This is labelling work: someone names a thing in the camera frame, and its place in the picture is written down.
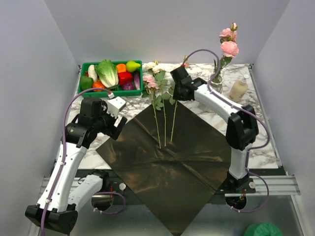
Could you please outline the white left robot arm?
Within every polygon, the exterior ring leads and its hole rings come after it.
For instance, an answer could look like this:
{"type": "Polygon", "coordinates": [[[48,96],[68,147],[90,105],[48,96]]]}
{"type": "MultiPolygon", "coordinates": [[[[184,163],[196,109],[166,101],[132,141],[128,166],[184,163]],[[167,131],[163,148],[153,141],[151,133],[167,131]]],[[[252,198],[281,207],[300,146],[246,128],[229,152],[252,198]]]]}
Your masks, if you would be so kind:
{"type": "Polygon", "coordinates": [[[65,126],[59,156],[49,182],[35,205],[27,207],[25,216],[35,225],[69,235],[73,230],[78,212],[95,193],[104,194],[110,189],[109,174],[93,170],[83,182],[71,190],[79,165],[98,133],[116,140],[127,118],[118,126],[119,112],[126,106],[120,97],[104,101],[87,97],[81,102],[80,112],[65,126]]]}

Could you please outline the black wrapping paper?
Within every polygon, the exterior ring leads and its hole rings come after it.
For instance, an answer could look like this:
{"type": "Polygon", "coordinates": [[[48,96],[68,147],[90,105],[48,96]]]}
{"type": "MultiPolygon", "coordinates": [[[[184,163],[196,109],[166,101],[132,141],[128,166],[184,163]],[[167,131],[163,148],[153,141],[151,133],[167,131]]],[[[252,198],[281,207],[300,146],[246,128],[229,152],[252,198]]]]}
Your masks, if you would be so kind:
{"type": "Polygon", "coordinates": [[[117,140],[97,153],[175,236],[181,235],[225,181],[231,147],[225,136],[178,104],[157,111],[161,148],[152,106],[126,123],[117,140]]]}

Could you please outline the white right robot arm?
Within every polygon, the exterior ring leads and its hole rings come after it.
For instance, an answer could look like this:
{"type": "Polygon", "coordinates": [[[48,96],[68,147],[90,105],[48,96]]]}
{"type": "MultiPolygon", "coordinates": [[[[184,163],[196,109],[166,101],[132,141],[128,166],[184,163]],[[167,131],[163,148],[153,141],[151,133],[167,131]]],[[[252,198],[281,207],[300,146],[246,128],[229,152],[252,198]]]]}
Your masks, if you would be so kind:
{"type": "Polygon", "coordinates": [[[192,79],[182,65],[170,72],[175,83],[173,97],[178,101],[195,100],[216,112],[227,124],[225,138],[231,147],[227,189],[239,192],[248,182],[249,150],[259,133],[254,108],[226,99],[201,78],[192,79]]]}

